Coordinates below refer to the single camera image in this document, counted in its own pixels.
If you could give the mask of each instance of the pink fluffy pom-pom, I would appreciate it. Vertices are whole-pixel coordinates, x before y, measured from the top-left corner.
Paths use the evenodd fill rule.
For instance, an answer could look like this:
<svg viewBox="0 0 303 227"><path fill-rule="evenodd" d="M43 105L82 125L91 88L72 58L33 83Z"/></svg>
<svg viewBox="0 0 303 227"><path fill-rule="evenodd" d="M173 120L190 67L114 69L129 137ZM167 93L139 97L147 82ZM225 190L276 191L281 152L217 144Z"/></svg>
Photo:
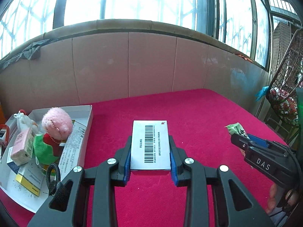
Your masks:
<svg viewBox="0 0 303 227"><path fill-rule="evenodd" d="M56 140L66 140L72 133L73 123L66 111L52 107L42 118L42 126Z"/></svg>

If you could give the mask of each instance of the white chicken toy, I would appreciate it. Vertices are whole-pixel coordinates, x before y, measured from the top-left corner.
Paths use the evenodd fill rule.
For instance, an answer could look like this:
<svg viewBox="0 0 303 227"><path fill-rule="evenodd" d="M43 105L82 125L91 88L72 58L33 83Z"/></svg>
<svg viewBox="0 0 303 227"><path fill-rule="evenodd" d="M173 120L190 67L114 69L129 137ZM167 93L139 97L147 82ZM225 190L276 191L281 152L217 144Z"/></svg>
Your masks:
<svg viewBox="0 0 303 227"><path fill-rule="evenodd" d="M17 128L20 132L27 128L31 128L35 134L41 134L37 123L25 115L23 110L19 111L17 114L15 113L14 117L17 119Z"/></svg>

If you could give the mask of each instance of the metal bolt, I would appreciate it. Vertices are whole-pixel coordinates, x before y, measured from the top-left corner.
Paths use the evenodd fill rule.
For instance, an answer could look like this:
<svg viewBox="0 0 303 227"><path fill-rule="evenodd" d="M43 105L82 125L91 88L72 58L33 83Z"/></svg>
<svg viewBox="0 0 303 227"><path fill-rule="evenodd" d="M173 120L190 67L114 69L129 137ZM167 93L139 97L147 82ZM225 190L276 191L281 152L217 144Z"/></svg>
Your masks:
<svg viewBox="0 0 303 227"><path fill-rule="evenodd" d="M220 168L220 171L222 171L222 172L228 171L228 166L226 166L226 165L221 165L219 168Z"/></svg>
<svg viewBox="0 0 303 227"><path fill-rule="evenodd" d="M78 173L78 172L82 171L82 167L81 166L75 166L73 171Z"/></svg>
<svg viewBox="0 0 303 227"><path fill-rule="evenodd" d="M110 164L110 165L112 165L112 164L114 164L114 163L116 163L116 162L117 162L117 161L116 161L115 158L110 158L110 159L107 160L107 163Z"/></svg>
<svg viewBox="0 0 303 227"><path fill-rule="evenodd" d="M185 159L186 164L192 164L193 162L194 162L194 159L192 159L192 158L186 158Z"/></svg>

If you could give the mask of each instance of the red tablecloth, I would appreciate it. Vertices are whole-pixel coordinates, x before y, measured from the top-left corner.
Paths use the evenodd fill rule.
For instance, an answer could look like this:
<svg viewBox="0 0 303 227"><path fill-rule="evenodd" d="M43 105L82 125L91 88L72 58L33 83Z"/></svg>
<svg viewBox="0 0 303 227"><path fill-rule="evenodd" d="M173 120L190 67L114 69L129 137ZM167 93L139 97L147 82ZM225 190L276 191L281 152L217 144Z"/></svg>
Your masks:
<svg viewBox="0 0 303 227"><path fill-rule="evenodd" d="M169 134L178 147L202 164L221 164L239 177L263 208L272 184L256 169L243 161L243 156L224 127L239 122L248 133L283 142L253 115L221 95L207 90L164 93L93 104L94 118L87 144L85 168L99 165L113 157L132 133L133 120L167 120ZM0 198L24 227L33 213L13 202L4 192ZM186 189L176 188L167 176L137 176L125 188L116 188L116 206L120 227L183 226ZM91 226L92 193L88 209ZM214 226L211 189L209 188L210 226Z"/></svg>

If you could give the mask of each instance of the black net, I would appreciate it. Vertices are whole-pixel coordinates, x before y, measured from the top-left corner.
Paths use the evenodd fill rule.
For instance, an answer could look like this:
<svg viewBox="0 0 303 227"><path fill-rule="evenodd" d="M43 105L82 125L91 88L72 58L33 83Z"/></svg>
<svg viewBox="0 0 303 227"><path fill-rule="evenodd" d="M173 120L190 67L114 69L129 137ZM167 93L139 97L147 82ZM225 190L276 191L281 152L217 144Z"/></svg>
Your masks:
<svg viewBox="0 0 303 227"><path fill-rule="evenodd" d="M299 126L296 88L303 88L303 29L294 34L266 94L272 109L282 121Z"/></svg>

